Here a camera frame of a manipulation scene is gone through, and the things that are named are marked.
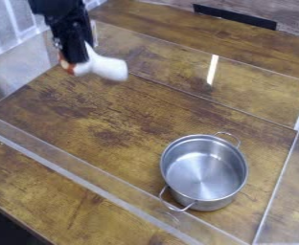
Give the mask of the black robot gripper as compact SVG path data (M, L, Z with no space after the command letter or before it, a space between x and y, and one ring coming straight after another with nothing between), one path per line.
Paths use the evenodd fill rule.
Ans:
M32 13L46 18L54 42L73 64L90 60L86 44L94 46L93 27L83 0L28 0Z

